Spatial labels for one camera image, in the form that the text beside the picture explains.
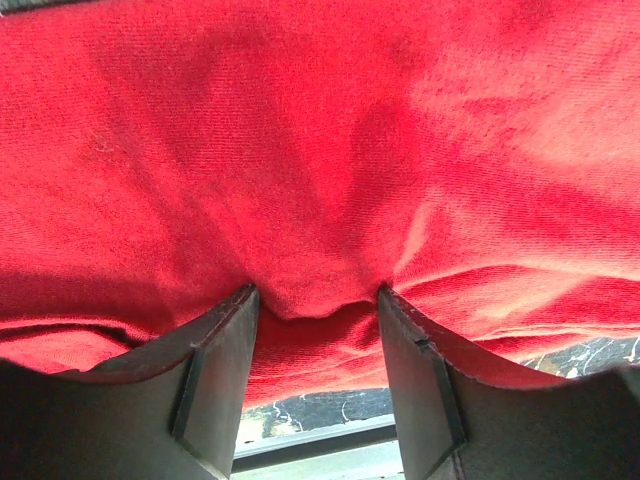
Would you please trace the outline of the red t shirt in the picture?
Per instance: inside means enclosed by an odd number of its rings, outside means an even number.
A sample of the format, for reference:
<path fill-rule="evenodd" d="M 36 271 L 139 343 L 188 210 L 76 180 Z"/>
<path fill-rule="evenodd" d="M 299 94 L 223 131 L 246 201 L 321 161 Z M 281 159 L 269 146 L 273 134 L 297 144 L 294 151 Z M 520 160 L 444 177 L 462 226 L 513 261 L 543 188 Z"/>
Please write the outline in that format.
<path fill-rule="evenodd" d="M 376 292 L 521 360 L 639 332 L 635 1 L 94 1 L 1 20 L 1 355 L 245 284 L 248 406 L 386 381 Z"/>

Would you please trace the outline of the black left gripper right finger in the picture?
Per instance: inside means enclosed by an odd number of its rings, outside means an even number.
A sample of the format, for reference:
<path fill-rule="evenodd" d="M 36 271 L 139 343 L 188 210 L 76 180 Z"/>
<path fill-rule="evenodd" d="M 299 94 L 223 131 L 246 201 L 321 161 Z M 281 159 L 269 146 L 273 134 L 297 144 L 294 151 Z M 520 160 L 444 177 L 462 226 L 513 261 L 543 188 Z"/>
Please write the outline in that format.
<path fill-rule="evenodd" d="M 514 363 L 389 287 L 378 320 L 409 479 L 635 479 L 639 370 L 576 380 Z"/>

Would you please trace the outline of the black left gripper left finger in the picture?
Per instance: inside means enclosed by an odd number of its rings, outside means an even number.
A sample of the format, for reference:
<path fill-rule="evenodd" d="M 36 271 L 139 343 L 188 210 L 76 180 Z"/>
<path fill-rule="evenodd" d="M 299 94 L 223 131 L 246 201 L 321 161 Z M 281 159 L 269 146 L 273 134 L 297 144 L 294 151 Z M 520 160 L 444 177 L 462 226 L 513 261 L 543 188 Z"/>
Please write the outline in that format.
<path fill-rule="evenodd" d="M 226 479 L 259 316 L 246 286 L 81 372 L 1 364 L 5 479 Z"/>

